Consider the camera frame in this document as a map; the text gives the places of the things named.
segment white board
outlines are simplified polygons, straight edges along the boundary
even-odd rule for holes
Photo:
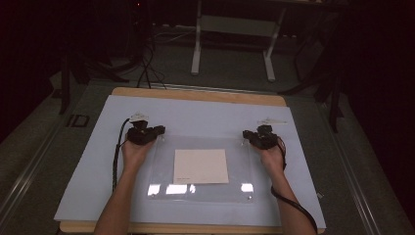
[[[98,220],[112,193],[112,164],[120,127],[136,112],[149,117],[149,126],[164,125],[166,141],[173,135],[242,141],[242,131],[256,130],[262,120],[285,121],[272,127],[287,147],[287,178],[317,226],[326,227],[289,108],[124,96],[109,96],[61,200],[56,220]],[[132,222],[281,226],[276,199],[269,191],[271,182],[255,151],[250,151],[254,200],[249,204],[149,199],[154,156],[155,148],[137,175]],[[121,156],[118,165],[120,172]]]

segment black controller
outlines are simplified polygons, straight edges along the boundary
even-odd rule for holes
[[[162,125],[147,127],[146,120],[137,120],[131,123],[134,127],[128,129],[127,139],[136,145],[146,145],[165,133],[165,127]]]
[[[278,145],[278,135],[272,133],[272,126],[261,125],[256,130],[257,132],[249,130],[242,132],[244,138],[250,140],[252,145],[261,150],[271,149]]]

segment white table leg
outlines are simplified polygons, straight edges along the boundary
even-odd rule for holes
[[[198,1],[198,18],[196,20],[196,45],[193,53],[192,75],[199,74],[199,64],[201,62],[201,17],[202,17],[202,0]]]
[[[275,81],[275,74],[274,74],[274,68],[272,68],[271,55],[272,55],[272,51],[274,50],[274,45],[275,45],[275,42],[277,41],[278,33],[280,32],[281,23],[283,22],[286,11],[287,11],[286,8],[283,8],[281,10],[280,17],[278,19],[278,22],[275,23],[274,31],[271,36],[271,43],[268,49],[263,52],[263,60],[265,62],[266,75],[269,81]]]

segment forearm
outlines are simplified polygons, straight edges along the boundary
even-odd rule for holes
[[[279,195],[299,202],[283,172],[272,176],[272,187]],[[301,211],[281,200],[278,200],[278,208],[284,234],[315,234],[310,221]]]
[[[94,234],[122,234],[128,230],[136,174],[123,172],[95,227]]]

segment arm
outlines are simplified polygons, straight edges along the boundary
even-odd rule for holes
[[[122,145],[124,168],[113,194],[98,219],[94,234],[125,235],[127,233],[135,178],[152,146],[153,142],[139,146],[130,141],[125,141]]]
[[[298,203],[299,201],[284,174],[283,157],[280,149],[275,146],[269,150],[256,150],[261,155],[261,162],[271,178],[275,192]],[[278,208],[284,234],[315,234],[310,221],[299,210],[281,200],[278,200]]]

